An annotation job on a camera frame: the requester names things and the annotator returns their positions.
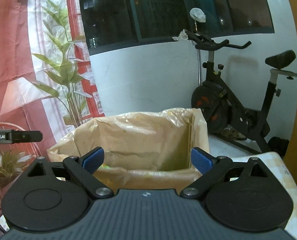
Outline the black exercise bike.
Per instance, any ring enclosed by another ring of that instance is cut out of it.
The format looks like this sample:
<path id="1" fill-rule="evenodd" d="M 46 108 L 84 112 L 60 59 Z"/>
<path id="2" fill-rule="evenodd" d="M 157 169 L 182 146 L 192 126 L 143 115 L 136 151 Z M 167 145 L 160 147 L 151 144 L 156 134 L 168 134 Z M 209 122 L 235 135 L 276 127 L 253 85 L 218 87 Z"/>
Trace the black exercise bike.
<path id="1" fill-rule="evenodd" d="M 198 87 L 191 97 L 192 108 L 202 111 L 208 126 L 208 132 L 252 154 L 276 152 L 281 158 L 285 157 L 289 140 L 272 137 L 266 140 L 270 132 L 267 118 L 273 98 L 280 96 L 281 90 L 277 88 L 277 78 L 280 75 L 292 80 L 297 77 L 295 72 L 286 71 L 296 58 L 293 50 L 266 58 L 265 63 L 271 67 L 270 79 L 260 110 L 244 107 L 238 97 L 221 78 L 223 64 L 215 65 L 216 51 L 227 47 L 245 49 L 251 45 L 248 41 L 242 46 L 231 44 L 229 40 L 217 43 L 208 35 L 185 31 L 188 39 L 195 43 L 197 51 L 207 51 L 208 60 L 200 62 L 198 69 L 206 70 L 204 81 L 199 81 Z"/>

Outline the checkered tablecloth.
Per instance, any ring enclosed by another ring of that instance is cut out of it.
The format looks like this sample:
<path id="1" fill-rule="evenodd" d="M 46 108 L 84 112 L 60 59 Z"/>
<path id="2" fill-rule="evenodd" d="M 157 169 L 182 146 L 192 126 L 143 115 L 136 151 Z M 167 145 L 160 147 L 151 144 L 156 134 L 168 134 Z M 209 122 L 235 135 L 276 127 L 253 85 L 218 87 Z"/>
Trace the checkered tablecloth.
<path id="1" fill-rule="evenodd" d="M 297 239 L 297 185 L 281 157 L 275 152 L 267 152 L 248 157 L 235 157 L 233 161 L 247 162 L 250 157 L 260 158 L 283 185 L 293 201 L 293 212 L 285 230 Z"/>

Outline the crumpled white cloth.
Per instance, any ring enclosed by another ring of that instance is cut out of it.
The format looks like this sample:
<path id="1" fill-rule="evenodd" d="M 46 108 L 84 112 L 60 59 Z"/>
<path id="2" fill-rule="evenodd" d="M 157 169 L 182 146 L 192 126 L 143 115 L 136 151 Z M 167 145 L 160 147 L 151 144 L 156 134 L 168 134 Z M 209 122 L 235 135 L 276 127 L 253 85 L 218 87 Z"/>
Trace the crumpled white cloth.
<path id="1" fill-rule="evenodd" d="M 178 36 L 173 36 L 172 39 L 174 41 L 185 41 L 188 40 L 188 35 L 186 33 L 186 29 L 183 29 Z"/>

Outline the cardboard panda box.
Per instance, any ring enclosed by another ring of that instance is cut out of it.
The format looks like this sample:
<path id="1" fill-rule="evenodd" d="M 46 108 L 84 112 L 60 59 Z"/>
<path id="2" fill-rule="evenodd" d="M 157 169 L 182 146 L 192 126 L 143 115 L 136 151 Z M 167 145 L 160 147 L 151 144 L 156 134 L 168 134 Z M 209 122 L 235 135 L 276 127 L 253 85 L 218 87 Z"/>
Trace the cardboard panda box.
<path id="1" fill-rule="evenodd" d="M 114 192 L 119 189 L 160 190 L 180 192 L 202 174 L 195 168 L 175 171 L 127 170 L 121 167 L 101 166 L 93 176 Z"/>

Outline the dark glass window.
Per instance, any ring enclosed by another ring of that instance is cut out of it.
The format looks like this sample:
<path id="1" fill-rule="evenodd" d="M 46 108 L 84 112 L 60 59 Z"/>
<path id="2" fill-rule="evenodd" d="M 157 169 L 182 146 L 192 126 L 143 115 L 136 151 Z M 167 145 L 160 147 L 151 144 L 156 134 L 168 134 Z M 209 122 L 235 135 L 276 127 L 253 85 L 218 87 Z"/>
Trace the dark glass window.
<path id="1" fill-rule="evenodd" d="M 79 0 L 91 54 L 171 42 L 183 29 L 211 37 L 274 32 L 267 0 Z"/>

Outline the red floral curtain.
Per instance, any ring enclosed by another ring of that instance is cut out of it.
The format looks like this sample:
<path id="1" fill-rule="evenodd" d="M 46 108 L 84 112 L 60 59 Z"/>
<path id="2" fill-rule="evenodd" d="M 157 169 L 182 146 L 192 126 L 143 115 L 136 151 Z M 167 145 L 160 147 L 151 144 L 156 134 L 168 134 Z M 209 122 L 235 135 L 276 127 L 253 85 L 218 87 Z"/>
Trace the red floral curtain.
<path id="1" fill-rule="evenodd" d="M 0 203 L 29 161 L 104 115 L 82 9 L 80 0 L 0 0 L 0 129 L 44 136 L 38 143 L 0 145 Z"/>

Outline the beige plastic bag liner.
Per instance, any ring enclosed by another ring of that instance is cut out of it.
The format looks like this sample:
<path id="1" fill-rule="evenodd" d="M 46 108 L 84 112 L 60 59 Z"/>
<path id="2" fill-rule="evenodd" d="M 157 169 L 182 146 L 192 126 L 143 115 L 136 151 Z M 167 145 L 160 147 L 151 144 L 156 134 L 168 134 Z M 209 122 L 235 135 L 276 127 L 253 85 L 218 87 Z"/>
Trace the beige plastic bag liner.
<path id="1" fill-rule="evenodd" d="M 93 118 L 47 150 L 51 161 L 104 149 L 104 165 L 127 170 L 175 171 L 194 168 L 190 151 L 210 151 L 200 109 L 172 108 Z"/>

